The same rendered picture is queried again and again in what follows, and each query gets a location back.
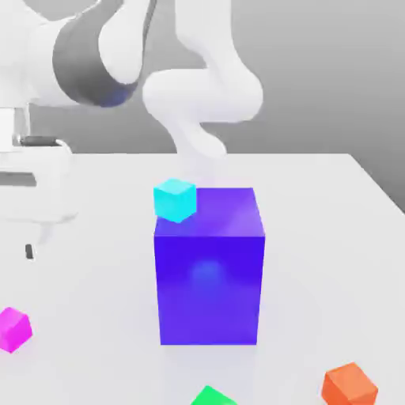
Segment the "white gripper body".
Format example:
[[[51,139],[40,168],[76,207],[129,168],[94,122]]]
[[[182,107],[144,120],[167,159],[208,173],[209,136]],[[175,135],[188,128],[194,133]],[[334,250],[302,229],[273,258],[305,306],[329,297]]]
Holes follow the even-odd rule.
[[[0,185],[0,220],[58,223],[75,214],[70,191],[69,146],[14,147],[0,152],[0,174],[31,175],[32,187]]]

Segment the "small magenta cube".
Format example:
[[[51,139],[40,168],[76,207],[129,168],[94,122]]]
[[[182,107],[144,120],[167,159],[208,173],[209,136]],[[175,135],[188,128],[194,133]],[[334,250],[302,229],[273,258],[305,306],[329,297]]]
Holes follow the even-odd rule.
[[[15,308],[5,308],[0,313],[0,349],[13,353],[32,337],[28,316]]]

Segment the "small cyan cube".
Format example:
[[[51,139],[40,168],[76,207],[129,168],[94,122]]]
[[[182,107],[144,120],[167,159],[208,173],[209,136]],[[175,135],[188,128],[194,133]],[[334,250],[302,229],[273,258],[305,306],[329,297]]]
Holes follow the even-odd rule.
[[[171,178],[153,188],[153,205],[157,217],[181,223],[197,211],[196,186]]]

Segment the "small green cube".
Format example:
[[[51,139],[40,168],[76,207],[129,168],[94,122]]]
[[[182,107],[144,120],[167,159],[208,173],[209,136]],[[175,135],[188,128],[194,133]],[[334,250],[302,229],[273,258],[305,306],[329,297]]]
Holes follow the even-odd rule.
[[[207,385],[192,400],[190,405],[237,405],[237,402]]]

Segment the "small orange cube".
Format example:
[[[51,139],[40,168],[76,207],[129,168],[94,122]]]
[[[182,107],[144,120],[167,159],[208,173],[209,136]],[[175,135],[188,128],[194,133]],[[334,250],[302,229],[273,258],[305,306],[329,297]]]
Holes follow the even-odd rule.
[[[321,397],[327,405],[375,405],[378,387],[354,362],[327,371]]]

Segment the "large blue box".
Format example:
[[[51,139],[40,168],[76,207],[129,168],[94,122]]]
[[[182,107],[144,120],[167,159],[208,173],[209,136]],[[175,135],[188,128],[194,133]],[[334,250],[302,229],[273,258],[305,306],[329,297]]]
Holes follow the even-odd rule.
[[[161,344],[256,344],[265,242],[250,187],[200,188],[195,214],[157,219]]]

